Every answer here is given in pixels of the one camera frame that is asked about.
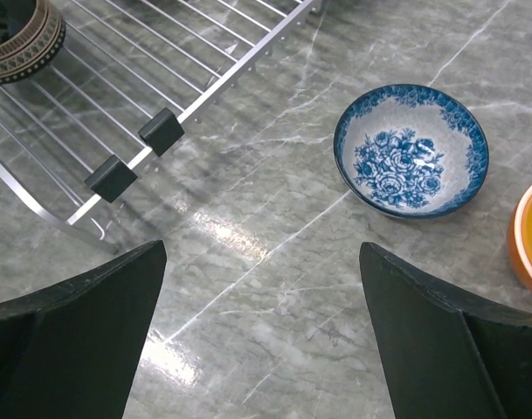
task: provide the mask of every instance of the dish drying rack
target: dish drying rack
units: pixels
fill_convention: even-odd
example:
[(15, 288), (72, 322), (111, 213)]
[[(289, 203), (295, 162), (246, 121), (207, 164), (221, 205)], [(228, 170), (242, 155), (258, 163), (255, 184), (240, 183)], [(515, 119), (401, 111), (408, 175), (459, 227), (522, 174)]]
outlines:
[[(117, 252), (95, 210), (321, 7), (322, 0), (68, 0), (60, 7), (66, 45), (54, 62), (0, 86), (0, 178), (52, 226)], [(40, 176), (52, 187), (32, 192)]]

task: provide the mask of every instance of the blue and white bowl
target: blue and white bowl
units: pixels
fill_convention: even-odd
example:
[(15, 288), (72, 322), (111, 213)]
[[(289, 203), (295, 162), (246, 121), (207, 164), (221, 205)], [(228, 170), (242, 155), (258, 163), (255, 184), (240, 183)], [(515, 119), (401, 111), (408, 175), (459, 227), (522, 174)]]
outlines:
[(379, 87), (343, 113), (334, 138), (349, 187), (389, 216), (449, 214), (479, 192), (489, 164), (485, 134), (457, 100), (425, 86)]

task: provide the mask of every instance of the gray marble surface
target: gray marble surface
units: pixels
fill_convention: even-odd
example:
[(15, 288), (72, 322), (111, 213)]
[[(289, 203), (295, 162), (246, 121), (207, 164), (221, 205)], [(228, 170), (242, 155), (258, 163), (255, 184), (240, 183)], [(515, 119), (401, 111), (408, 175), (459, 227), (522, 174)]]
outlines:
[[(61, 3), (70, 19), (96, 26)], [(120, 20), (103, 3), (91, 2)], [(113, 70), (95, 56), (93, 65)], [(397, 82), (445, 90), (487, 134), (487, 181), (453, 215), (386, 218), (337, 173), (332, 136), (341, 112)], [(92, 79), (82, 85), (111, 100)], [(135, 94), (126, 80), (123, 88)], [(73, 92), (54, 89), (96, 122)], [(139, 101), (152, 112), (162, 106)], [(55, 117), (45, 109), (45, 118)], [(65, 121), (51, 123), (66, 131)], [(38, 141), (26, 124), (23, 132)], [(27, 174), (26, 158), (7, 144), (0, 134), (0, 153)], [(510, 213), (531, 183), (532, 0), (328, 1), (104, 214), (124, 248), (161, 238), (169, 254), (125, 417), (392, 418), (358, 268), (361, 242), (532, 312), (504, 245)], [(0, 181), (0, 301), (108, 259), (43, 224)]]

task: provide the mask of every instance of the bowl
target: bowl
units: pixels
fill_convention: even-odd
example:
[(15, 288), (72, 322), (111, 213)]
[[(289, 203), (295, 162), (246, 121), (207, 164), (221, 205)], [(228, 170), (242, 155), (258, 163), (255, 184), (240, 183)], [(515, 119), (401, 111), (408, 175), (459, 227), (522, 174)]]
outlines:
[(66, 22), (49, 0), (0, 0), (0, 85), (47, 67), (65, 37)]
[(516, 276), (532, 291), (532, 186), (522, 196), (512, 214), (507, 247)]
[(489, 151), (483, 129), (457, 100), (417, 85), (372, 90), (353, 102), (334, 136), (351, 190), (388, 216), (433, 218), (479, 192)]

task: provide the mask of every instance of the blue rose pattern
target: blue rose pattern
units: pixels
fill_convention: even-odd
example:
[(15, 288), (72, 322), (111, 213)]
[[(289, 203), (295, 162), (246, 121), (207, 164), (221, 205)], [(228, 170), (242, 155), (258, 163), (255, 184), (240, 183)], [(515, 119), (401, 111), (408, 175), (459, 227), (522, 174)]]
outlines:
[(374, 139), (366, 135), (366, 142), (355, 148), (355, 182), (372, 189), (370, 199), (378, 203), (422, 208), (440, 190), (442, 156), (435, 154), (432, 140), (415, 140), (410, 128), (382, 131)]
[[(395, 100), (398, 104), (405, 105), (411, 108), (428, 105), (439, 106), (442, 119), (446, 122), (448, 127), (453, 131), (457, 131), (459, 133), (467, 135), (472, 141), (466, 154), (466, 170), (469, 173), (469, 184), (467, 185), (467, 188), (460, 191), (451, 201), (446, 203), (443, 207), (440, 207), (439, 209), (436, 209), (433, 212), (437, 214), (454, 210), (458, 208), (462, 203), (468, 201), (471, 197), (473, 197), (475, 193), (479, 190), (481, 184), (485, 179), (485, 176), (487, 175), (488, 150), (485, 135), (483, 134), (475, 118), (459, 102), (452, 99), (450, 96), (439, 92), (438, 90), (431, 89), (430, 87), (414, 85), (386, 86), (376, 89), (371, 93), (362, 96), (362, 98), (356, 101), (342, 116), (342, 120), (340, 121), (339, 128), (337, 131), (337, 136), (335, 138), (334, 150), (335, 155), (338, 156), (337, 159), (340, 161), (340, 165), (342, 164), (341, 156), (343, 151), (343, 145), (351, 121), (354, 118), (361, 118), (364, 115), (372, 113), (373, 109), (375, 109), (378, 105), (385, 102), (386, 100)], [(379, 133), (375, 136), (374, 139), (371, 140), (371, 142), (373, 144), (378, 144), (379, 147), (386, 147), (386, 144), (388, 144), (387, 147), (394, 150), (397, 148), (397, 144), (395, 143), (396, 139), (388, 138), (388, 135), (389, 133), (387, 132)], [(423, 141), (418, 145), (421, 147), (421, 149), (424, 149), (425, 151), (429, 151), (433, 147), (432, 141), (429, 139), (423, 139)], [(361, 150), (359, 150), (359, 155), (357, 157), (360, 156), (361, 160), (365, 161), (365, 163), (361, 166), (361, 173), (366, 176), (367, 173), (370, 173), (370, 170), (371, 172), (376, 172), (377, 175), (380, 175), (381, 168), (383, 169), (386, 166), (377, 166), (372, 163), (373, 159), (377, 158), (377, 155), (375, 155), (374, 148), (370, 147), (360, 149)], [(407, 164), (407, 157), (405, 156), (404, 159), (402, 159), (401, 157), (401, 155), (399, 157), (394, 155), (394, 159), (399, 160), (398, 168), (404, 168), (404, 166)], [(397, 168), (394, 169), (396, 170), (396, 172), (392, 172), (394, 175), (398, 175), (398, 173), (401, 173), (397, 171)], [(434, 190), (435, 188), (439, 188), (438, 176), (429, 176), (429, 178), (423, 177), (423, 179), (426, 180), (425, 183), (423, 183), (423, 186), (421, 187), (422, 190)], [(397, 185), (397, 183), (392, 181), (391, 185)], [(388, 188), (383, 190), (390, 191), (390, 184), (388, 183), (387, 186)], [(389, 192), (386, 192), (384, 196), (391, 196), (391, 199), (389, 198), (388, 202), (396, 201), (395, 194), (392, 195)], [(408, 203), (408, 205), (414, 206), (414, 208), (420, 208), (425, 205), (425, 201), (422, 201), (424, 199), (424, 196), (426, 199), (427, 195), (414, 195), (411, 189), (406, 188), (404, 190), (404, 193), (400, 197), (400, 199), (403, 199), (403, 201), (400, 201), (398, 204)], [(431, 214), (431, 212), (424, 213), (425, 216), (429, 216)]]

